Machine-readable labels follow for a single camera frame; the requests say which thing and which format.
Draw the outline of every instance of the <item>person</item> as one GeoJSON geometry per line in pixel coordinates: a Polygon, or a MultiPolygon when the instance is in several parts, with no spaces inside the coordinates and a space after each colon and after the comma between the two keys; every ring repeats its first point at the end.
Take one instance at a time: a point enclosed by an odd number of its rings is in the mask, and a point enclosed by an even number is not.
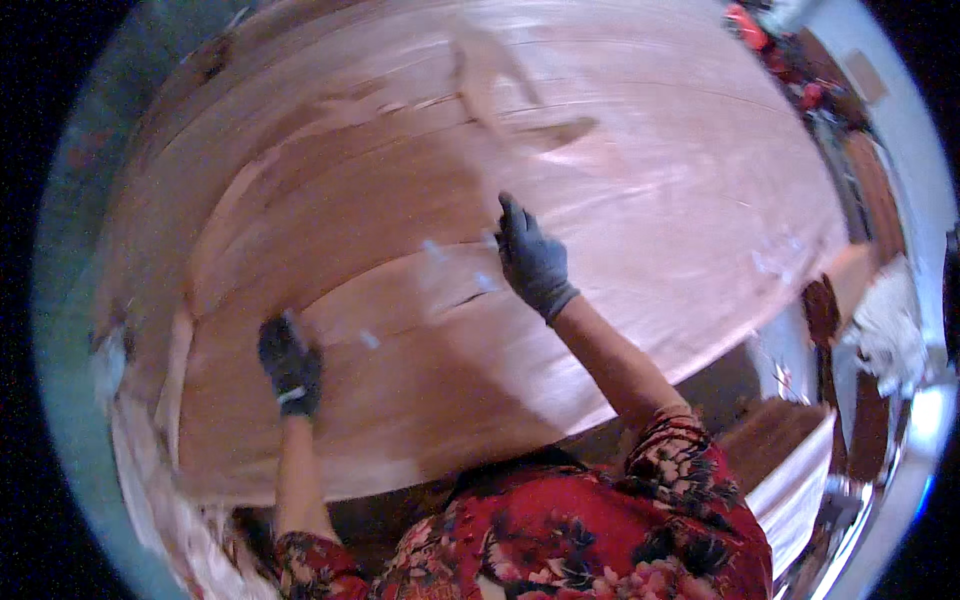
{"type": "Polygon", "coordinates": [[[769,598],[771,549],[723,452],[640,349],[567,279],[566,248],[506,193],[497,241],[514,291],[556,331],[639,433],[616,480],[558,448],[460,475],[366,581],[330,524],[315,475],[322,355],[288,317],[261,326],[282,415],[276,494],[281,592],[293,599],[769,598]]]}

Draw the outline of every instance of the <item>black glove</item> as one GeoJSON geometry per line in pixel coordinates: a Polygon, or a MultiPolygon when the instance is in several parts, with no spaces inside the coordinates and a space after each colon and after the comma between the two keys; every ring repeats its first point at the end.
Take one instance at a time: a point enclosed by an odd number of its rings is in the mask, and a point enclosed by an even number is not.
{"type": "Polygon", "coordinates": [[[257,355],[270,377],[283,417],[313,417],[320,404],[322,356],[297,334],[284,313],[260,326],[257,355]]]}
{"type": "Polygon", "coordinates": [[[566,247],[559,240],[544,237],[537,219],[523,210],[514,197],[500,192],[500,248],[503,275],[531,308],[552,324],[566,304],[580,294],[566,278],[566,247]]]}

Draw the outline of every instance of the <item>white wall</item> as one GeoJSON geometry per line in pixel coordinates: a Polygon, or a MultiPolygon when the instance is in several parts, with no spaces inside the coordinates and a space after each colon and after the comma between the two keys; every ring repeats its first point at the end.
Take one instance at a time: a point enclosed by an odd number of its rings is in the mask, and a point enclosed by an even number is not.
{"type": "Polygon", "coordinates": [[[887,95],[868,111],[900,181],[898,210],[917,276],[924,338],[942,346],[945,232],[956,220],[956,199],[947,157],[920,91],[886,34],[857,0],[823,0],[796,25],[809,28],[841,67],[853,50],[861,51],[887,87],[887,95]]]}

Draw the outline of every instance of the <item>red floral shirt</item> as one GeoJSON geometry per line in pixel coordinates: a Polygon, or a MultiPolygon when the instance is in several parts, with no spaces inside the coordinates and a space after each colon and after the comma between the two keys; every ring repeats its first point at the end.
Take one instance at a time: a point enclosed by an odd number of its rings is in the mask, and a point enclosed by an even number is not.
{"type": "Polygon", "coordinates": [[[771,551],[721,450],[690,415],[640,437],[626,475],[530,467],[412,527],[372,583],[336,543],[277,543],[288,598],[769,598],[771,551]]]}

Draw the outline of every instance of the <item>floral sleeve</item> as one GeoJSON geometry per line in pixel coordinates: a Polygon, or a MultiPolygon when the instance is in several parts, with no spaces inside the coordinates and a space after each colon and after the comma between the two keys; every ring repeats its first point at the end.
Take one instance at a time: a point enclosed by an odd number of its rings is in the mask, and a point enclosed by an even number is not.
{"type": "Polygon", "coordinates": [[[723,451],[688,411],[658,415],[628,455],[624,472],[620,490],[721,530],[730,530],[733,512],[749,511],[723,451]]]}
{"type": "Polygon", "coordinates": [[[346,548],[303,532],[276,543],[280,592],[288,600],[361,600],[369,585],[346,548]]]}

